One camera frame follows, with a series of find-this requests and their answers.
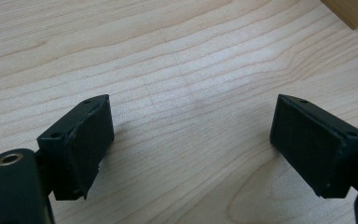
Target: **metal screw hole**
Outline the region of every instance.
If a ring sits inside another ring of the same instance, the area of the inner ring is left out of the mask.
[[[0,159],[0,166],[8,166],[22,159],[21,153],[8,154]]]

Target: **black mount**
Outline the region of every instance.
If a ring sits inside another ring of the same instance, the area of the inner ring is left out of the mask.
[[[54,223],[48,195],[86,199],[114,140],[109,96],[78,104],[37,138],[36,153],[0,154],[0,224]]]
[[[345,198],[358,191],[358,129],[317,105],[279,95],[270,141],[315,194]],[[355,202],[358,223],[358,197]]]

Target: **small hole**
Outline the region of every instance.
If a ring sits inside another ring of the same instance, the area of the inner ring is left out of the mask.
[[[50,137],[57,138],[57,137],[60,137],[60,136],[61,136],[61,133],[52,133]]]
[[[22,154],[20,153],[9,154],[0,159],[0,166],[11,165],[13,163],[16,163],[17,161],[20,161],[21,159]]]
[[[354,132],[347,132],[347,134],[350,135],[350,136],[353,136],[353,137],[357,136],[357,133],[354,133]]]
[[[9,156],[3,158],[3,159],[2,159],[2,162],[3,162],[3,163],[10,163],[10,162],[15,161],[15,160],[18,159],[18,158],[19,158],[18,155],[9,155]]]

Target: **wood grain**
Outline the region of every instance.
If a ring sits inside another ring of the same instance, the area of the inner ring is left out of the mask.
[[[0,1],[0,153],[108,93],[116,140],[57,223],[353,223],[269,143],[278,93],[358,127],[358,30],[319,0]]]
[[[352,29],[358,28],[358,0],[322,0]]]

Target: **wooden table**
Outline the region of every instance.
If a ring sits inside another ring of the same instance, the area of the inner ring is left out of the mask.
[[[57,223],[354,222],[269,143],[278,93],[358,127],[358,30],[320,1],[0,1],[0,153],[104,93],[115,143]]]

